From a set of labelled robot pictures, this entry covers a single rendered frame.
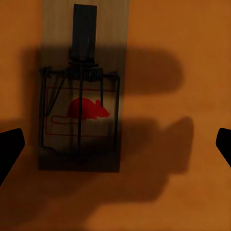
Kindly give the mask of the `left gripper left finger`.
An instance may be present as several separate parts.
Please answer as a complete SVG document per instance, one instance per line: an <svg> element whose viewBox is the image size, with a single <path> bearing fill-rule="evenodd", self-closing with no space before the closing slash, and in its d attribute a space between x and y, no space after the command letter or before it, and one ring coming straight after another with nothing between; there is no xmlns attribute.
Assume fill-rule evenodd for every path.
<svg viewBox="0 0 231 231"><path fill-rule="evenodd" d="M0 186L25 147L21 128L0 133Z"/></svg>

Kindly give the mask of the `mousetrap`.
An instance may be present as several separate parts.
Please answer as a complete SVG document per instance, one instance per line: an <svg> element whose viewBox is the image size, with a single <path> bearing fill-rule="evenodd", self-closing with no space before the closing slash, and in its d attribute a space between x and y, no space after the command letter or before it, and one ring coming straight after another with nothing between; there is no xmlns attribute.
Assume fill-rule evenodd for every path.
<svg viewBox="0 0 231 231"><path fill-rule="evenodd" d="M130 0L42 0L38 170L119 173Z"/></svg>

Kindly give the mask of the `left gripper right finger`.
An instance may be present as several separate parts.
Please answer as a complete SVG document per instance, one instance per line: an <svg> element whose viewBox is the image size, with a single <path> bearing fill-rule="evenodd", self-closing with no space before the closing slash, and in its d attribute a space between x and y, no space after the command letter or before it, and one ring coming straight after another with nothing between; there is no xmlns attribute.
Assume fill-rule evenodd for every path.
<svg viewBox="0 0 231 231"><path fill-rule="evenodd" d="M231 130L220 128L217 134L216 146L231 167Z"/></svg>

